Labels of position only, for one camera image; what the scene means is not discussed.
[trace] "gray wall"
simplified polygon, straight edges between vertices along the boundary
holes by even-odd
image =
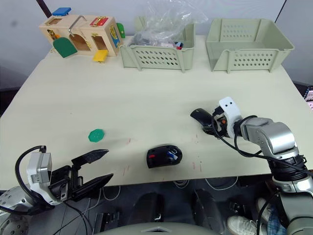
[[[276,24],[295,50],[283,66],[294,82],[313,85],[313,0],[287,0]]]
[[[133,20],[143,14],[143,0],[45,0],[48,8],[70,6],[71,14],[111,15],[134,33]],[[284,0],[191,0],[210,19],[197,26],[206,35],[212,18],[267,18],[275,20]],[[51,49],[38,29],[45,15],[35,0],[0,0],[0,89],[23,84]]]

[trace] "table surface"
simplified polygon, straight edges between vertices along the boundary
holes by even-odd
[[[85,182],[114,173],[108,185],[270,173],[265,160],[239,155],[190,117],[196,108],[213,110],[226,96],[234,99],[243,117],[285,123],[312,169],[313,113],[284,68],[272,73],[212,72],[205,37],[196,36],[195,45],[193,68],[185,73],[123,68],[120,54],[100,64],[92,56],[63,59],[49,53],[0,119],[0,189],[17,185],[16,159],[42,144],[51,152],[53,169],[89,151],[109,149],[80,170]],[[96,128],[106,134],[93,143],[88,135]],[[238,142],[246,151],[259,150],[243,139]],[[183,152],[180,164],[149,169],[147,150],[160,144],[178,146]],[[21,164],[25,181],[28,160]]]

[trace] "computer mouse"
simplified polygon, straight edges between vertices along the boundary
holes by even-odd
[[[177,165],[182,159],[181,150],[174,145],[165,145],[148,150],[148,168]]]

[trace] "wooden toy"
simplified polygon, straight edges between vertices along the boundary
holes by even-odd
[[[94,60],[103,62],[107,55],[118,54],[122,37],[114,17],[69,15],[69,11],[59,8],[39,26],[62,57],[96,55]]]
[[[124,26],[121,23],[116,23],[118,27],[118,31],[121,34],[122,38],[125,38],[125,31],[124,31]]]
[[[98,50],[94,57],[93,57],[93,61],[97,61],[97,62],[104,62],[107,58],[108,55],[108,50]]]

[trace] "plastic basket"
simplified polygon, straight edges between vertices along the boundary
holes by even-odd
[[[140,20],[140,30],[144,25],[143,18]],[[189,24],[180,34],[178,41],[183,43],[183,48],[177,50],[171,47],[152,47],[152,46],[121,46],[121,55],[124,67],[150,69],[170,69],[170,70],[189,70],[192,68],[194,54],[194,25]]]
[[[294,49],[273,21],[214,19],[206,39],[212,71],[277,68]]]

